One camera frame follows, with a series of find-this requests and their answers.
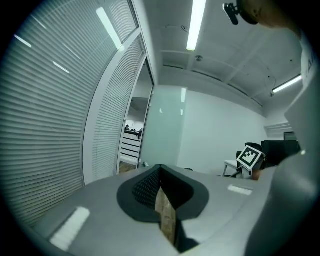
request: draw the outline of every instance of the desk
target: desk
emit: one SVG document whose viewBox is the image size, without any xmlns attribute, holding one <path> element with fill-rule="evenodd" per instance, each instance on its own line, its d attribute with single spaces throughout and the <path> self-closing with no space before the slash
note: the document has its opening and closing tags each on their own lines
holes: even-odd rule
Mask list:
<svg viewBox="0 0 320 256">
<path fill-rule="evenodd" d="M 224 171 L 223 171 L 223 174 L 222 174 L 222 177 L 225 176 L 226 174 L 226 170 L 228 167 L 232 168 L 232 169 L 237 169 L 237 160 L 224 160 Z"/>
</svg>

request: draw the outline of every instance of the ceiling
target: ceiling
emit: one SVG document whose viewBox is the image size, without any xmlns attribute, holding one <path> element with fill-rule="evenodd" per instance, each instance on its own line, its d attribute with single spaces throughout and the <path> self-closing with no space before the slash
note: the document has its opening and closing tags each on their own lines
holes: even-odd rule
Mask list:
<svg viewBox="0 0 320 256">
<path fill-rule="evenodd" d="M 250 25 L 241 18 L 233 25 L 223 11 L 225 2 L 207 0 L 196 50 L 188 51 L 193 1 L 161 0 L 163 64 L 219 79 L 263 105 L 274 87 L 300 74 L 300 42 L 288 29 Z"/>
</svg>

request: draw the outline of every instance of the fluorescent light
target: fluorescent light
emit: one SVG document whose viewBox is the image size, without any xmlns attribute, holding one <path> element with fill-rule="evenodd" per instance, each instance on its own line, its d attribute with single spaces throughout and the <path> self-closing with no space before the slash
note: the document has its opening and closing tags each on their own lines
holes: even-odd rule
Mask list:
<svg viewBox="0 0 320 256">
<path fill-rule="evenodd" d="M 186 92 L 187 88 L 181 88 L 181 102 L 184 103 L 186 101 Z"/>
<path fill-rule="evenodd" d="M 68 74 L 70 73 L 68 70 L 66 70 L 64 67 L 60 66 L 58 63 L 53 61 L 53 64 L 56 65 L 59 69 L 62 69 L 64 72 L 66 72 Z"/>
<path fill-rule="evenodd" d="M 299 75 L 299 76 L 295 77 L 294 79 L 292 79 L 292 80 L 290 80 L 290 81 L 278 86 L 277 88 L 273 89 L 272 91 L 274 93 L 277 93 L 277 92 L 279 92 L 279 91 L 281 91 L 281 90 L 283 90 L 283 89 L 285 89 L 285 88 L 287 88 L 289 86 L 292 86 L 293 84 L 295 84 L 296 82 L 300 81 L 301 79 L 302 79 L 302 76 Z"/>
<path fill-rule="evenodd" d="M 35 16 L 31 15 L 31 17 L 34 18 L 34 20 L 35 20 L 36 22 L 38 22 L 41 27 L 43 27 L 45 30 L 47 29 L 46 26 L 43 25 L 39 20 L 37 20 Z"/>
<path fill-rule="evenodd" d="M 189 51 L 196 50 L 201 23 L 205 13 L 206 1 L 207 0 L 193 0 L 189 37 L 186 45 L 186 49 Z"/>
<path fill-rule="evenodd" d="M 21 37 L 17 36 L 16 34 L 14 35 L 14 37 L 16 39 L 18 39 L 20 42 L 24 43 L 26 46 L 28 46 L 30 48 L 32 47 L 30 43 L 28 43 L 27 41 L 23 40 Z"/>
<path fill-rule="evenodd" d="M 114 26 L 112 26 L 110 19 L 108 18 L 106 11 L 103 7 L 100 7 L 97 9 L 96 14 L 98 14 L 99 19 L 101 20 L 102 24 L 104 25 L 106 31 L 110 35 L 112 41 L 115 44 L 115 47 L 119 50 L 122 46 L 122 43 L 119 39 L 119 36 L 117 35 L 117 32 L 114 29 Z"/>
<path fill-rule="evenodd" d="M 80 57 L 78 56 L 78 55 L 76 55 L 68 46 L 66 46 L 64 43 L 63 43 L 63 46 L 65 47 L 65 48 L 67 48 L 74 56 L 76 56 L 79 60 L 81 60 L 80 59 Z"/>
</svg>

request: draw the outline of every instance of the white table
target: white table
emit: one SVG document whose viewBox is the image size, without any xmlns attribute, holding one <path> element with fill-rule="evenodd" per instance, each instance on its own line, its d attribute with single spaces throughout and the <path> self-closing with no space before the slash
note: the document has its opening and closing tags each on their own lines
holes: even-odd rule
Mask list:
<svg viewBox="0 0 320 256">
<path fill-rule="evenodd" d="M 222 174 L 222 177 L 225 176 L 226 174 L 226 170 L 228 167 L 232 168 L 232 169 L 237 169 L 237 160 L 224 160 L 224 171 L 223 171 L 223 174 Z"/>
</svg>

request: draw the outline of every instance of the window blind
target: window blind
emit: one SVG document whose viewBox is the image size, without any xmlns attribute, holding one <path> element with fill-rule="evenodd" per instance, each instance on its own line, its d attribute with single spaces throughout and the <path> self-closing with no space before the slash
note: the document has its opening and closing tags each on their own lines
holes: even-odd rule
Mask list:
<svg viewBox="0 0 320 256">
<path fill-rule="evenodd" d="M 117 170 L 124 117 L 144 56 L 145 51 L 139 35 L 120 60 L 104 93 L 93 137 L 94 181 L 110 177 Z"/>
<path fill-rule="evenodd" d="M 117 52 L 101 7 L 121 42 L 137 28 L 127 0 L 49 0 L 16 32 L 1 63 L 0 182 L 30 226 L 84 185 L 86 115 Z"/>
</svg>

